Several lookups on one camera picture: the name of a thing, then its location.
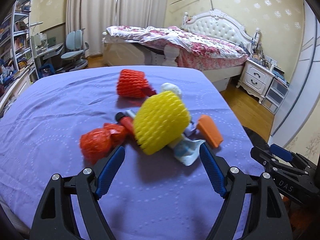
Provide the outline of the white nightstand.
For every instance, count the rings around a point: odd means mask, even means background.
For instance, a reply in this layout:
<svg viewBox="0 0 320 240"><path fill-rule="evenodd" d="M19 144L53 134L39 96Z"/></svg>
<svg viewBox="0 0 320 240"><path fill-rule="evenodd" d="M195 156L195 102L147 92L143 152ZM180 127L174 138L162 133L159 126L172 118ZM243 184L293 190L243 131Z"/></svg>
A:
<svg viewBox="0 0 320 240"><path fill-rule="evenodd" d="M273 78L274 74L269 69L247 59L236 88L242 87L249 95L258 98L261 104Z"/></svg>

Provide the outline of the orange paper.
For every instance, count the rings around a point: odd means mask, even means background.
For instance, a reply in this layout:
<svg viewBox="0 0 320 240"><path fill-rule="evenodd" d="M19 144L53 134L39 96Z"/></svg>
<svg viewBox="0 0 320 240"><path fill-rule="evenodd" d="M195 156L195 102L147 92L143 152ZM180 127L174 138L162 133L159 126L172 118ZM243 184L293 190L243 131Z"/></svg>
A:
<svg viewBox="0 0 320 240"><path fill-rule="evenodd" d="M196 128L212 148L218 148L223 142L223 137L210 116L201 115L197 121Z"/></svg>

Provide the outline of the floral pink quilt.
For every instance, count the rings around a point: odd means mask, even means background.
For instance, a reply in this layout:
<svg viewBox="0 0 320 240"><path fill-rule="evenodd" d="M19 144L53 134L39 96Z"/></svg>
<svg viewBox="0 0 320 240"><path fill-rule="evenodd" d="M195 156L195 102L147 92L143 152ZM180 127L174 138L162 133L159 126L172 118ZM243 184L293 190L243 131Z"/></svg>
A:
<svg viewBox="0 0 320 240"><path fill-rule="evenodd" d="M141 28L114 25L106 29L105 41L137 43L158 50L170 45L180 50L175 60L179 67L201 71L240 66L248 59L248 54L239 45L183 31L176 26Z"/></svg>

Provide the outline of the white sliding wardrobe door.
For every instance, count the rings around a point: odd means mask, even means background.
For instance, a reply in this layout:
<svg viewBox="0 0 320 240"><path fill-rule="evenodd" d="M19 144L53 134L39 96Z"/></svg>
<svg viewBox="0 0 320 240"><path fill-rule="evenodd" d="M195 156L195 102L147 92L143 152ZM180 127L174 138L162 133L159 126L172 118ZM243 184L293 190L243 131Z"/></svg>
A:
<svg viewBox="0 0 320 240"><path fill-rule="evenodd" d="M319 21L304 1L304 36L289 92L277 110L269 144L287 146L304 126L319 100Z"/></svg>

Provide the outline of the red foam fruit net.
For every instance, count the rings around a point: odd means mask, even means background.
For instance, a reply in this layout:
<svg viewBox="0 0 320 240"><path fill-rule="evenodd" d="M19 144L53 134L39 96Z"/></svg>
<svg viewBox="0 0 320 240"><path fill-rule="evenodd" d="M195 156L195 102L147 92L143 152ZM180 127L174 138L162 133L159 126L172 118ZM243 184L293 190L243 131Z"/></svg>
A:
<svg viewBox="0 0 320 240"><path fill-rule="evenodd" d="M146 79L145 73L132 69L120 71L116 91L119 96L131 99L143 99L157 94Z"/></svg>

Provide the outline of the plastic drawer unit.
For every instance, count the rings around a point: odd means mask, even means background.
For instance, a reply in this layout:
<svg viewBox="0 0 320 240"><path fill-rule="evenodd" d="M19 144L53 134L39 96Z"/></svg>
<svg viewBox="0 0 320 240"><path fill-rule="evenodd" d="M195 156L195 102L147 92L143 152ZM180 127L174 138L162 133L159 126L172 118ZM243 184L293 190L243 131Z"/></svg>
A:
<svg viewBox="0 0 320 240"><path fill-rule="evenodd" d="M274 77L262 101L262 105L272 114L276 114L289 92L288 83Z"/></svg>

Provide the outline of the red tube with black cap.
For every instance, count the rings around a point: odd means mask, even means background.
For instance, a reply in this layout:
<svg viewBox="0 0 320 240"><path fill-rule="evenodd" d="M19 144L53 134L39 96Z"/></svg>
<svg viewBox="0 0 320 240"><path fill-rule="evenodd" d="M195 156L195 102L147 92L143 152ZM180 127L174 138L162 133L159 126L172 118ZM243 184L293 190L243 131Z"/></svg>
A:
<svg viewBox="0 0 320 240"><path fill-rule="evenodd" d="M117 123L124 126L131 135L134 135L133 119L131 117L126 116L122 112L118 112L115 116L115 120Z"/></svg>

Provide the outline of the yellow foam fruit net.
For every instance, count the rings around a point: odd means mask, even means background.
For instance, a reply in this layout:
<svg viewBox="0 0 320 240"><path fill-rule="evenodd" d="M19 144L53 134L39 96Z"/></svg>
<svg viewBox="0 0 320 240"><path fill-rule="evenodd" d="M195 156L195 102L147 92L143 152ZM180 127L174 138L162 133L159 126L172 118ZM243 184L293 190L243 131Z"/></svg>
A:
<svg viewBox="0 0 320 240"><path fill-rule="evenodd" d="M183 101L172 91L146 99L133 120L136 142L144 154L152 155L177 139L191 121Z"/></svg>

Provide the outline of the light blue desk chair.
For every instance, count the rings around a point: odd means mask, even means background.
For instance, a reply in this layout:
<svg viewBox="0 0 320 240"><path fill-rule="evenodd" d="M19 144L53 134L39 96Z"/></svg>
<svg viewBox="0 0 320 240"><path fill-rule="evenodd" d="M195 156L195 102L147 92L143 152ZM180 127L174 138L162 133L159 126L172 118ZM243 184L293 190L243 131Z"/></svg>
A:
<svg viewBox="0 0 320 240"><path fill-rule="evenodd" d="M57 71L58 74L85 69L88 61L85 53L89 49L89 44L83 41L84 28L70 32L66 37L67 52L61 55L62 61L68 64Z"/></svg>

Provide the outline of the white blue wrapper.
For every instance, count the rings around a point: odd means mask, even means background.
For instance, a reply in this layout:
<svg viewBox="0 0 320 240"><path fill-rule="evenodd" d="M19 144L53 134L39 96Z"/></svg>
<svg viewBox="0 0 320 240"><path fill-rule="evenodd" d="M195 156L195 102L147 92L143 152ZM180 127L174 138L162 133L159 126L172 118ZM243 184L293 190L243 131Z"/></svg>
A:
<svg viewBox="0 0 320 240"><path fill-rule="evenodd" d="M192 165L199 157L200 146L205 140L191 140L188 135L196 132L196 126L193 121L189 123L184 132L167 146L173 150L174 157L185 166Z"/></svg>

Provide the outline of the beige curtains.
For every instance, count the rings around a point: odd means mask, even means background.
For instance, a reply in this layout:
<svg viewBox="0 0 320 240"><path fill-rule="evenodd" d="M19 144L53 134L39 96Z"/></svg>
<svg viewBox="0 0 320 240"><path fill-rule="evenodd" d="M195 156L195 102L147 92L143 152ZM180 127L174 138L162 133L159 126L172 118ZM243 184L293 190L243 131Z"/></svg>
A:
<svg viewBox="0 0 320 240"><path fill-rule="evenodd" d="M162 27L167 0L67 0L66 31L84 30L86 56L103 52L102 33L113 25Z"/></svg>

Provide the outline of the white bookshelf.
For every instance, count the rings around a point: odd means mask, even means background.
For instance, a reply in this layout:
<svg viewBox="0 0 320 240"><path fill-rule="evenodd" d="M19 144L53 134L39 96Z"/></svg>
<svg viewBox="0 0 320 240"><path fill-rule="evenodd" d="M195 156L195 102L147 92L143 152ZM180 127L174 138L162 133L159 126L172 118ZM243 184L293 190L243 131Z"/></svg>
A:
<svg viewBox="0 0 320 240"><path fill-rule="evenodd" d="M1 24L1 63L16 71L27 70L38 80L30 45L31 0L16 0Z"/></svg>

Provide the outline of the red plastic bag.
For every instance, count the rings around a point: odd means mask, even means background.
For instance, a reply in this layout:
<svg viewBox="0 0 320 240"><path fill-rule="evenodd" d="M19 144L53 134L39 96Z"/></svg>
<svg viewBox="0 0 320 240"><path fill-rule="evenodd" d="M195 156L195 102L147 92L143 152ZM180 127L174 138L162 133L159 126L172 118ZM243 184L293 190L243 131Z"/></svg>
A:
<svg viewBox="0 0 320 240"><path fill-rule="evenodd" d="M83 134L80 138L80 149L84 159L91 164L108 156L112 150L122 144L128 135L127 129L119 124L104 123Z"/></svg>

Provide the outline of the white bed with tufted headboard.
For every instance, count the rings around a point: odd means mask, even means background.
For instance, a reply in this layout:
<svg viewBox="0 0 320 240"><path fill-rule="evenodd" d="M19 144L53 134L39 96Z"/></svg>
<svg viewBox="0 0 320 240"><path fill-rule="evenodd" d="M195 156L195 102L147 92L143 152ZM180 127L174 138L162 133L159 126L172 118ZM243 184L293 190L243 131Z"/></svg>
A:
<svg viewBox="0 0 320 240"><path fill-rule="evenodd" d="M197 69L210 80L218 91L227 88L231 77L240 75L252 49L253 38L244 26L219 9L183 20L182 30L214 38L220 46L226 44L234 49L243 49L244 54L231 57L222 54L210 59L196 56L181 47L166 44L152 48L144 44L128 43L112 38L103 32L103 63L107 66L171 66Z"/></svg>

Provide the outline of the grey desk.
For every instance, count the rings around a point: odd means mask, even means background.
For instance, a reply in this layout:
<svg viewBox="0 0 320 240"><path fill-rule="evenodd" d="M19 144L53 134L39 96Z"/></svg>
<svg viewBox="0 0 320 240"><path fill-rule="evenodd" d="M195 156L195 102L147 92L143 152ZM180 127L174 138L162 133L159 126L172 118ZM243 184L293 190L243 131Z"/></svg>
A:
<svg viewBox="0 0 320 240"><path fill-rule="evenodd" d="M56 45L46 49L43 52L40 52L39 54L37 54L34 57L35 64L36 64L37 68L41 67L41 59L46 60L46 59L49 59L49 58L54 57L56 55L59 55L63 48L64 48L64 44L59 43L59 44L56 44Z"/></svg>

